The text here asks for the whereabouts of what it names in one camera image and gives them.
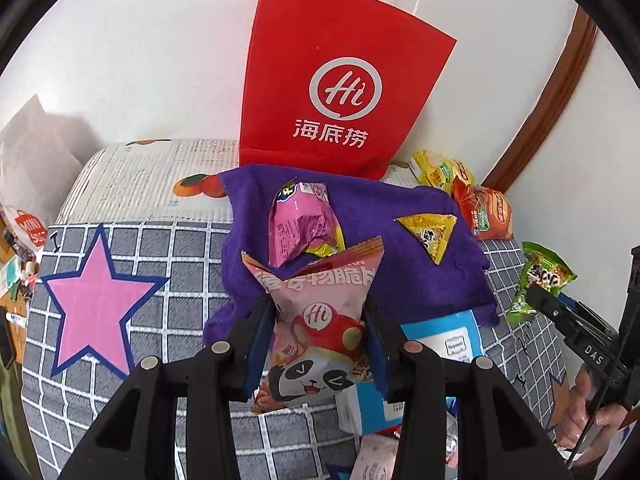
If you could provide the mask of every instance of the pink star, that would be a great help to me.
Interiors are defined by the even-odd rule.
[[[126,378],[134,367],[126,323],[167,278],[116,274],[100,226],[78,271],[42,281],[62,314],[52,376],[91,353]]]

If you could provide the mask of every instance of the human hand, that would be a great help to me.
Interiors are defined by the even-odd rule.
[[[560,446],[573,449],[577,444],[589,420],[587,398],[590,396],[592,386],[588,368],[582,365],[575,378],[575,386],[569,390],[569,405],[564,410],[556,429],[556,442]],[[617,403],[600,408],[594,423],[601,427],[601,430],[583,455],[575,461],[575,465],[587,464],[604,455],[625,416],[626,409]]]

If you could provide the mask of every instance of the gray plaid fabric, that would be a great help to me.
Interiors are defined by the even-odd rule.
[[[201,347],[209,314],[228,299],[222,287],[220,256],[229,224],[200,222],[118,222],[105,224],[117,272],[170,276],[131,319],[134,361],[146,355],[164,362],[193,356]],[[76,270],[95,232],[95,224],[53,226],[61,249],[47,242],[40,274]],[[549,416],[548,371],[564,373],[558,338],[545,319],[511,327],[504,308],[511,304],[523,256],[512,242],[486,242],[492,261],[488,279],[500,303],[501,322],[481,329],[483,345],[519,388],[542,421]],[[58,477],[89,425],[120,386],[121,380],[92,356],[50,377],[60,314],[41,283],[30,311],[24,355],[22,400],[45,480]],[[524,343],[520,348],[518,338]],[[523,378],[520,386],[516,376]],[[359,439],[338,428],[335,403],[323,401],[292,410],[255,416],[251,402],[232,404],[232,427],[243,479],[302,480],[327,478],[326,464],[350,466]],[[175,477],[185,478],[185,402],[178,404]],[[448,478],[455,476],[449,471]]]

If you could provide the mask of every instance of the white circle logo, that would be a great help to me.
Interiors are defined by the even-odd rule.
[[[302,317],[309,328],[322,330],[331,323],[331,307],[326,303],[312,303],[306,307]]]
[[[351,97],[351,105],[352,107],[356,107],[358,105],[364,104],[364,102],[360,102],[362,94],[364,93],[365,83],[361,82],[359,77],[355,77],[353,80],[351,77],[353,76],[353,71],[347,70],[341,79],[339,79],[336,84],[330,88],[323,89],[324,93],[327,94],[324,102],[320,99],[318,90],[320,85],[320,80],[322,77],[332,70],[339,66],[357,66],[364,71],[366,71],[371,79],[373,80],[373,97],[371,101],[355,113],[351,113],[350,115],[342,116],[338,112],[334,112],[329,110],[326,105],[330,105],[334,98],[342,93],[340,97],[339,103],[343,105],[349,97]],[[322,114],[329,118],[335,119],[337,121],[353,121],[364,117],[373,108],[376,107],[378,101],[380,101],[380,96],[382,95],[382,79],[380,78],[380,74],[375,69],[375,67],[363,59],[358,57],[338,57],[337,59],[332,59],[331,61],[326,62],[322,65],[311,78],[309,82],[309,98],[311,102],[316,107],[316,109]]]

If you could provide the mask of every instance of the panda cartoon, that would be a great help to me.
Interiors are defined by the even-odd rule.
[[[330,397],[353,385],[351,370],[362,352],[364,336],[359,322],[326,303],[312,303],[294,318],[290,329],[298,357],[271,367],[269,386],[274,400],[302,404],[308,400],[302,397]]]

